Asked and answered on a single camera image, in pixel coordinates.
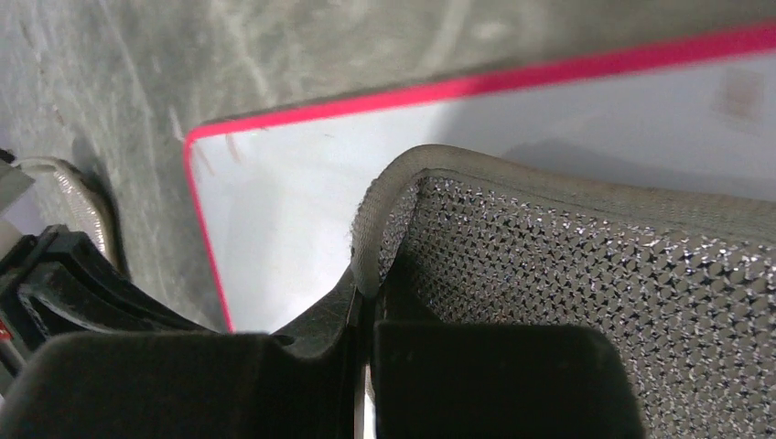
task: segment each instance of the pink edge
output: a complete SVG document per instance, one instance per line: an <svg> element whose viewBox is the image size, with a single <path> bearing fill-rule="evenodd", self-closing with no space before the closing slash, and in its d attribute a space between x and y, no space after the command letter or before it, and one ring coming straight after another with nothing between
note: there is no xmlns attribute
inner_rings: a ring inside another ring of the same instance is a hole
<svg viewBox="0 0 776 439"><path fill-rule="evenodd" d="M666 69L687 64L701 64L714 60L754 55L776 48L776 22L768 21L751 27L690 37L679 41L661 42L628 48L620 51L597 54L589 57L568 59L531 67L501 70L443 82L417 85L400 90L386 91L342 101L326 102L282 112L271 112L238 120L201 125L189 132L183 147L184 167L189 181L189 190L197 211L199 227L205 241L216 288L226 325L234 332L232 317L221 285L215 255L202 206L199 202L197 185L191 163L192 148L203 137L265 128L269 126L300 123L316 119L338 117L345 114L372 112L421 103L438 102L461 97L478 96L498 91L514 91L549 84L566 83L575 80L589 80L620 74L633 74L657 69Z"/></svg>
<svg viewBox="0 0 776 439"><path fill-rule="evenodd" d="M226 328L229 332L235 332L232 315L229 313L229 307L226 302L226 294L224 293L223 285L221 284L221 275L219 274L218 266L216 265L216 257L213 253L213 247L210 244L210 236L208 235L208 228L205 224L205 215L202 212L202 204L199 202L197 182L194 180L194 167L191 163L191 158L193 156L194 143L199 139L199 137L193 135L195 132L196 130L189 133L186 137L186 143L183 144L183 167L186 170L186 180L189 182L189 190L191 191L191 198L194 202L194 210L197 212L199 228L202 230L202 237L205 241L205 251L208 253L210 270L213 271L213 280L215 281L216 290L218 290L219 300L221 301L221 310L223 312L224 320L226 320Z"/></svg>

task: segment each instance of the black plastic part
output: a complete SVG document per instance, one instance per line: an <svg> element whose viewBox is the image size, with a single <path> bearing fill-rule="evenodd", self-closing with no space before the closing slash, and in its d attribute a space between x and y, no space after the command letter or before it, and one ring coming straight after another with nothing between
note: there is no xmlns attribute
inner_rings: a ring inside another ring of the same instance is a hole
<svg viewBox="0 0 776 439"><path fill-rule="evenodd" d="M381 322L372 379L381 438L644 436L592 329Z"/></svg>
<svg viewBox="0 0 776 439"><path fill-rule="evenodd" d="M14 163L14 161L16 160L16 156L10 151L0 148L0 160L10 165Z"/></svg>
<svg viewBox="0 0 776 439"><path fill-rule="evenodd" d="M203 331L161 305L63 226L26 236L0 262L0 319L23 357L75 331Z"/></svg>
<svg viewBox="0 0 776 439"><path fill-rule="evenodd" d="M356 294L312 357L287 335L57 337L10 391L0 437L361 437L361 309Z"/></svg>

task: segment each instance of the gray floor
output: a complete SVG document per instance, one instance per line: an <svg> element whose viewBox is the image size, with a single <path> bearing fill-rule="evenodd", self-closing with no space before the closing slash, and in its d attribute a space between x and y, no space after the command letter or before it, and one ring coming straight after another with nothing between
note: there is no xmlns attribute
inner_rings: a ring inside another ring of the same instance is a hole
<svg viewBox="0 0 776 439"><path fill-rule="evenodd" d="M209 119L731 27L772 0L2 0L0 123L90 167L134 281L223 328L181 140ZM38 186L43 214L61 206Z"/></svg>

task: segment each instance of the gray mesh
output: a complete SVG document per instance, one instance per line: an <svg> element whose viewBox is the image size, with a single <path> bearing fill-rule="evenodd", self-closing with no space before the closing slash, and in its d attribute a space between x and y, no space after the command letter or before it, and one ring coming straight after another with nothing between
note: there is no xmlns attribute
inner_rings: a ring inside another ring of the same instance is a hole
<svg viewBox="0 0 776 439"><path fill-rule="evenodd" d="M381 234L381 280L400 253L391 275L409 280L444 321L602 331L653 437L776 434L772 242L670 219L644 223L468 178L413 181L408 194L388 198L398 202ZM763 211L773 206L747 210ZM354 254L362 228L357 219Z"/></svg>

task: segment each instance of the gray fabric trim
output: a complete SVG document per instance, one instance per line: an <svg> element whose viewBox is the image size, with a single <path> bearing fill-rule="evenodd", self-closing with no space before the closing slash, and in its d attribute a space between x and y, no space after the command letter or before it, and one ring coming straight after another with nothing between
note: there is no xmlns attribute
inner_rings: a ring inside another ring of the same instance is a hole
<svg viewBox="0 0 776 439"><path fill-rule="evenodd" d="M359 291L375 297L379 254L393 206L422 177L450 177L522 198L605 212L655 228L713 233L736 241L776 242L776 203L723 195L612 185L564 177L447 145L421 145L397 157L367 189L352 227L350 269Z"/></svg>

